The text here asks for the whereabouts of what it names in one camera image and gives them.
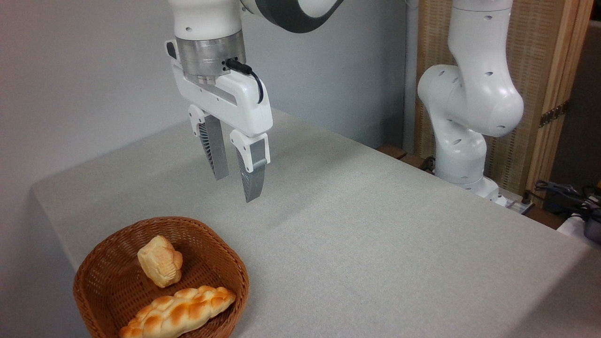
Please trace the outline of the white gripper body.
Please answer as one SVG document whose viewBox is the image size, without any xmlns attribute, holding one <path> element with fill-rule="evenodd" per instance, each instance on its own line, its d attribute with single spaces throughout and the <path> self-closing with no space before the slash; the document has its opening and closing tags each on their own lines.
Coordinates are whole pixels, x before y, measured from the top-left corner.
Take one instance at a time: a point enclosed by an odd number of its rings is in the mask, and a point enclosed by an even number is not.
<svg viewBox="0 0 601 338">
<path fill-rule="evenodd" d="M 262 80 L 232 71 L 217 77 L 215 85 L 194 83 L 185 77 L 176 41 L 168 40 L 165 45 L 183 98 L 247 137 L 257 137 L 272 128 L 272 108 Z"/>
</svg>

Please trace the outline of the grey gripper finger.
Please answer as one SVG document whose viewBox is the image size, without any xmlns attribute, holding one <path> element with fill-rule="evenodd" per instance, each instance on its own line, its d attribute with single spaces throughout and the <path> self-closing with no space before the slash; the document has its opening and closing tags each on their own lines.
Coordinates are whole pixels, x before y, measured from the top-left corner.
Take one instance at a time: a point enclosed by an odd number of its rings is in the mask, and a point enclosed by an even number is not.
<svg viewBox="0 0 601 338">
<path fill-rule="evenodd" d="M 265 167 L 270 160 L 269 139 L 266 133 L 257 137 L 247 137 L 234 129 L 230 133 L 232 145 L 236 148 L 246 202 L 258 198 L 263 189 Z"/>
<path fill-rule="evenodd" d="M 201 141 L 215 179 L 227 177 L 229 171 L 221 121 L 196 105 L 189 106 L 188 114 L 193 134 Z"/>
</svg>

